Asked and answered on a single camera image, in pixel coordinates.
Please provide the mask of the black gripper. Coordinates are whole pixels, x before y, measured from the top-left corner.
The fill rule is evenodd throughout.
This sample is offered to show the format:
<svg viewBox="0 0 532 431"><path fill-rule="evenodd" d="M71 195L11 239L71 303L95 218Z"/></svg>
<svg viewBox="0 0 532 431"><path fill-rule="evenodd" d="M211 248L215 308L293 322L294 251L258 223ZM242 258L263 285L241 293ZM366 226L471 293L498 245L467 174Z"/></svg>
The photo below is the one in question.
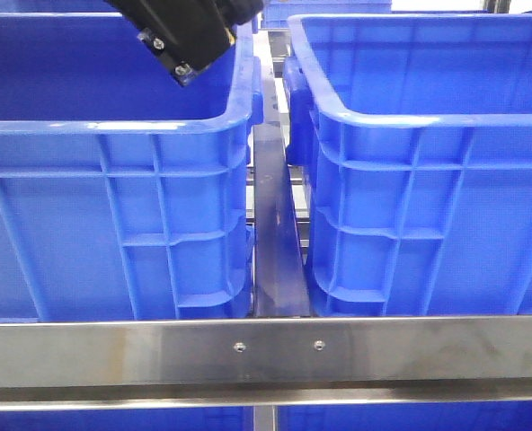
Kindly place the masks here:
<svg viewBox="0 0 532 431"><path fill-rule="evenodd" d="M261 0L119 0L109 5L138 30L137 38L182 87L236 42L236 28L264 8Z"/></svg>

